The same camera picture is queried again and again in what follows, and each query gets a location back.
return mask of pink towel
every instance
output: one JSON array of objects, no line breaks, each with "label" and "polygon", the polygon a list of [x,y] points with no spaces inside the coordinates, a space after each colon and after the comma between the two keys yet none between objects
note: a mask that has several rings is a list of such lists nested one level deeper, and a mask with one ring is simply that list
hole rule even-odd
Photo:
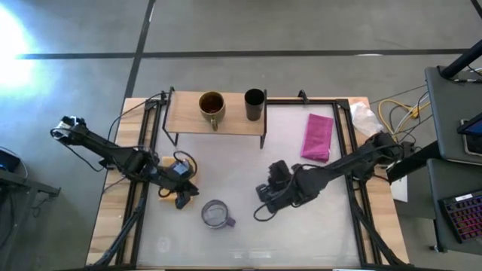
[{"label": "pink towel", "polygon": [[308,116],[301,156],[326,163],[330,158],[331,131],[333,119],[315,114]]}]

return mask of gray floor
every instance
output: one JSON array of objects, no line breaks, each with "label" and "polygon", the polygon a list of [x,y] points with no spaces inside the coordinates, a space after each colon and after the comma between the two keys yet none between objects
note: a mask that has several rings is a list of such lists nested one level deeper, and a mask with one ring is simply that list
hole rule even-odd
[{"label": "gray floor", "polygon": [[[135,52],[147,0],[4,0],[0,2],[0,145],[16,151],[32,178],[62,187],[61,196],[30,218],[16,244],[15,270],[83,266],[105,173],[95,173],[48,131],[63,115],[85,117],[106,136],[121,110],[131,59],[12,60],[11,53]],[[469,0],[174,1],[158,0],[145,51],[355,50],[466,48],[482,20]],[[144,59],[134,97],[168,90],[270,96],[368,96],[376,100],[425,83],[423,69],[456,55]],[[415,104],[424,88],[396,99]],[[385,116],[390,109],[384,109]],[[402,117],[395,113],[394,122]],[[422,116],[429,116],[429,109]],[[413,134],[435,140],[433,122]],[[79,150],[88,160],[98,157]],[[427,250],[432,223],[400,216],[410,262],[474,270],[482,257]]]}]

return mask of rgb keyboard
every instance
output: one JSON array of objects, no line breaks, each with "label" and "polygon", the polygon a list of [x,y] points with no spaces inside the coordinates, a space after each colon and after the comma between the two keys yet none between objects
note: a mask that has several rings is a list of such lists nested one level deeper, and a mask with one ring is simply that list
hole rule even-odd
[{"label": "rgb keyboard", "polygon": [[459,243],[482,238],[482,190],[439,203]]}]

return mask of wooden table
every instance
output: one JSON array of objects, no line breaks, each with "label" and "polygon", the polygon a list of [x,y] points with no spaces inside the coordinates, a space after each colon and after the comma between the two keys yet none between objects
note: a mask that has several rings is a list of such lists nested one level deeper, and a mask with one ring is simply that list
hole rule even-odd
[{"label": "wooden table", "polygon": [[[345,97],[342,99],[348,99],[350,104],[356,102],[363,102],[369,106],[367,97]],[[145,98],[129,98],[126,99],[124,103],[124,111],[130,110],[134,106],[141,102],[144,102]],[[121,118],[117,137],[115,142],[120,146],[130,146],[137,145],[139,140],[139,131],[142,122],[142,116],[144,113],[143,107],[134,109],[129,114],[126,114]],[[146,141],[149,141],[150,134],[152,131],[153,120],[149,119],[148,122],[148,132]],[[348,152],[351,152],[351,145],[349,144],[349,136],[346,126],[345,117],[341,116],[342,127],[345,135],[345,142]],[[358,130],[355,130],[356,141],[359,145],[365,143],[367,139],[366,135],[363,135]],[[377,171],[378,175],[385,176],[384,171]],[[107,174],[105,181],[105,186],[112,184],[113,182],[121,178],[119,172],[110,171]],[[378,233],[382,236],[386,244],[393,250],[405,263],[408,263],[407,251],[404,244],[404,239],[401,234],[400,224],[398,222],[397,212],[395,210],[395,204],[392,198],[392,192],[390,190],[389,183],[379,179],[372,178],[367,183],[368,196],[370,198],[372,215],[374,218],[375,227]],[[126,208],[127,193],[129,190],[129,182],[122,181],[120,184],[110,188],[102,196],[102,200],[99,207],[99,212],[97,214],[96,225],[93,231],[92,240],[90,243],[89,253],[87,255],[87,263],[96,262],[104,253],[104,251],[111,245],[115,237],[119,234],[122,227],[122,220],[124,216],[124,209]],[[140,187],[137,189],[138,196],[140,193]],[[368,235],[363,227],[362,233],[364,237],[365,250],[367,252],[367,258],[369,263],[373,263],[373,255],[371,254],[371,245]],[[127,246],[124,255],[124,262],[128,263],[130,260],[130,252],[132,249],[132,240],[134,229],[130,231],[127,238]]]}]

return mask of plastic bag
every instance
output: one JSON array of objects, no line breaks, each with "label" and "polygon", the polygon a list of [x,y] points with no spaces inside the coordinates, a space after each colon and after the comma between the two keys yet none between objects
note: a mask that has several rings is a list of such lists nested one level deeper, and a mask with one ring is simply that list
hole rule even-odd
[{"label": "plastic bag", "polygon": [[372,136],[383,129],[375,113],[363,102],[357,102],[349,109],[352,112],[353,125],[366,136]]}]

